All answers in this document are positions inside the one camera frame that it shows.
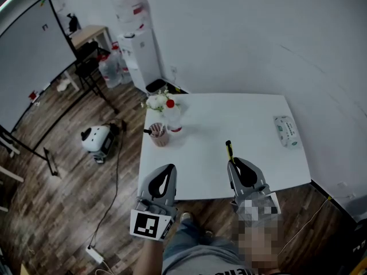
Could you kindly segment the large clear water jug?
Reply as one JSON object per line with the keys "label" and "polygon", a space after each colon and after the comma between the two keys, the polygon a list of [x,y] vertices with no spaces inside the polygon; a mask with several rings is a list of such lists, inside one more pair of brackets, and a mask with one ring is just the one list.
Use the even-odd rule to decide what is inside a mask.
{"label": "large clear water jug", "polygon": [[132,81],[130,71],[126,65],[125,60],[123,59],[122,54],[119,55],[119,65],[120,65],[120,74],[122,76],[121,84],[128,84]]}
{"label": "large clear water jug", "polygon": [[117,87],[121,82],[119,65],[111,55],[99,57],[99,71],[109,89]]}
{"label": "large clear water jug", "polygon": [[121,55],[121,51],[120,51],[119,44],[117,41],[112,43],[111,56],[116,61],[116,63],[121,67],[122,66],[122,55]]}

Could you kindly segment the black case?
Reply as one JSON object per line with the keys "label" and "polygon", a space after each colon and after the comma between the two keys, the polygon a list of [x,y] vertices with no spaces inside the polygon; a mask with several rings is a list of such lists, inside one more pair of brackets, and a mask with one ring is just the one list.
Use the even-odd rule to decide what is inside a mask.
{"label": "black case", "polygon": [[367,218],[359,221],[349,246],[349,264],[356,266],[367,251]]}

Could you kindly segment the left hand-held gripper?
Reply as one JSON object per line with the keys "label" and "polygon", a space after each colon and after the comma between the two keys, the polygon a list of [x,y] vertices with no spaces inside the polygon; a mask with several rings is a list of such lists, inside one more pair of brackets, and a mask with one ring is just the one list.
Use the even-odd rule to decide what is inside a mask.
{"label": "left hand-held gripper", "polygon": [[177,208],[177,169],[167,164],[152,171],[143,180],[137,203],[130,215],[130,234],[140,238],[163,241],[173,226]]}

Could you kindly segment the person's grey shirt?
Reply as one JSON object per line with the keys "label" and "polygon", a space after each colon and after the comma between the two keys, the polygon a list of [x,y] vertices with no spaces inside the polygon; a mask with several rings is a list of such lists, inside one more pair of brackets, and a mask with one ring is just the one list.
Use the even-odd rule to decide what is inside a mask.
{"label": "person's grey shirt", "polygon": [[162,275],[260,275],[240,261],[234,244],[197,245],[163,260]]}

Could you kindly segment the white panda-shaped appliance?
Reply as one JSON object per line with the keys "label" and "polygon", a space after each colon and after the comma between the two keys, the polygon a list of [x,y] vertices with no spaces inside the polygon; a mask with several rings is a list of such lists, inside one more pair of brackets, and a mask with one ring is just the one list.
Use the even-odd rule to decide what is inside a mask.
{"label": "white panda-shaped appliance", "polygon": [[89,127],[81,133],[81,144],[94,158],[97,164],[103,164],[108,156],[115,135],[109,125],[97,125]]}

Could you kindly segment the pink pen cup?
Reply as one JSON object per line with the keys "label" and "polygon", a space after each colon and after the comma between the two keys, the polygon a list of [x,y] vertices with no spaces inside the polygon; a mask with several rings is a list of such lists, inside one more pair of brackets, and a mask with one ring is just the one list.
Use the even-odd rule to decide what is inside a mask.
{"label": "pink pen cup", "polygon": [[164,147],[169,142],[169,134],[163,123],[154,123],[149,127],[150,137],[153,143],[158,147]]}

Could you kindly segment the white table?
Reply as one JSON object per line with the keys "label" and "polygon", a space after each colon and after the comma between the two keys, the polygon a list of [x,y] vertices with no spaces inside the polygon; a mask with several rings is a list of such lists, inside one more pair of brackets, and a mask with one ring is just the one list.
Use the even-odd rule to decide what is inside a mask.
{"label": "white table", "polygon": [[283,147],[275,116],[291,116],[281,95],[205,93],[175,95],[182,129],[171,133],[164,147],[143,135],[139,182],[153,170],[172,163],[177,169],[176,199],[231,198],[226,141],[236,157],[250,161],[264,174],[272,191],[309,183],[302,147]]}

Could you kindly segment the white wooden rack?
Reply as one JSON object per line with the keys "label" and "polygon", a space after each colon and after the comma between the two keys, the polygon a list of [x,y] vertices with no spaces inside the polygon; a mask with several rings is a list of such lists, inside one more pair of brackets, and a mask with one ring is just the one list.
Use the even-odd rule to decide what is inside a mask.
{"label": "white wooden rack", "polygon": [[[3,137],[0,136],[0,144],[3,144],[5,147],[7,147],[11,152],[13,152],[16,155],[20,154],[20,151],[18,149],[16,149],[12,144],[8,143]],[[11,171],[5,169],[4,167],[2,167],[0,165],[0,172],[13,178],[14,180],[23,183],[24,182],[24,178],[12,173]]]}

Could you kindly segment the black trash bin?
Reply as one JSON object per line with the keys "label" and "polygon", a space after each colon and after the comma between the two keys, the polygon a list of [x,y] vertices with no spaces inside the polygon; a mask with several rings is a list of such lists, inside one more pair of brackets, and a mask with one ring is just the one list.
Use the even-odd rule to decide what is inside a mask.
{"label": "black trash bin", "polygon": [[161,78],[151,82],[146,86],[147,96],[157,95],[159,92],[164,92],[167,88],[167,82]]}

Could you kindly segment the white wet wipes pack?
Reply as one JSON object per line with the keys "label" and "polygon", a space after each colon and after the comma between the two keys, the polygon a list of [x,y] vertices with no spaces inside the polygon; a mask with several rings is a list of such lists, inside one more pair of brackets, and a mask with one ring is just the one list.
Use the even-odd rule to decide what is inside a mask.
{"label": "white wet wipes pack", "polygon": [[283,147],[288,149],[301,148],[302,142],[293,118],[274,116],[274,125]]}

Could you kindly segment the black chair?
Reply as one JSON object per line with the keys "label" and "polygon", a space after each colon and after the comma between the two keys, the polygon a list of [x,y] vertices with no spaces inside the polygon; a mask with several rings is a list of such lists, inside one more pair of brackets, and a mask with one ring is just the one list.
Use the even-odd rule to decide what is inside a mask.
{"label": "black chair", "polygon": [[104,100],[106,97],[97,85],[97,80],[94,80],[93,74],[99,71],[99,61],[102,57],[107,57],[110,54],[110,51],[99,47],[96,41],[86,42],[76,51],[75,74],[78,76],[82,88],[86,84],[89,91]]}

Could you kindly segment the white power strip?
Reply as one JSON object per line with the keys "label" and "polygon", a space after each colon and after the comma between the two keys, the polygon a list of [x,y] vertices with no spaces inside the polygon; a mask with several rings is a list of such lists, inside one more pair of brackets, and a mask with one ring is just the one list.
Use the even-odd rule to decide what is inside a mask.
{"label": "white power strip", "polygon": [[89,254],[98,264],[104,261],[104,257],[92,246],[87,246],[85,248],[87,254]]}

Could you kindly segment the yellow curved object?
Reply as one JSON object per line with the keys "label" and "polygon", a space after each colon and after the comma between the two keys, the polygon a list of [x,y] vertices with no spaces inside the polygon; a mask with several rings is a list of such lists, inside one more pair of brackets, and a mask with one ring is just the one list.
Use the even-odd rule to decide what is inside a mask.
{"label": "yellow curved object", "polygon": [[367,275],[367,257],[360,261],[349,275]]}

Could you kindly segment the black bag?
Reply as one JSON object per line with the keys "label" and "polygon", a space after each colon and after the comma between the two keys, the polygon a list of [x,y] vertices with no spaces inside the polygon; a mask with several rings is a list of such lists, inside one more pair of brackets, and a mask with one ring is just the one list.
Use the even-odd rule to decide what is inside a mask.
{"label": "black bag", "polygon": [[76,32],[78,30],[78,25],[79,25],[77,17],[74,14],[71,14],[71,13],[67,14],[67,17],[70,19],[70,21],[69,21],[69,31],[71,33]]}

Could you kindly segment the white water dispenser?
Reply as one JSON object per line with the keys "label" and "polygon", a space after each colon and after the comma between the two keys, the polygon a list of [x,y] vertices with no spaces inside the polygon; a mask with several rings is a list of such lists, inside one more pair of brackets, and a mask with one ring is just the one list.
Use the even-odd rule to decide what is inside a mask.
{"label": "white water dispenser", "polygon": [[146,29],[136,31],[133,35],[118,35],[118,44],[134,85],[147,93],[146,87],[161,78],[153,32]]}

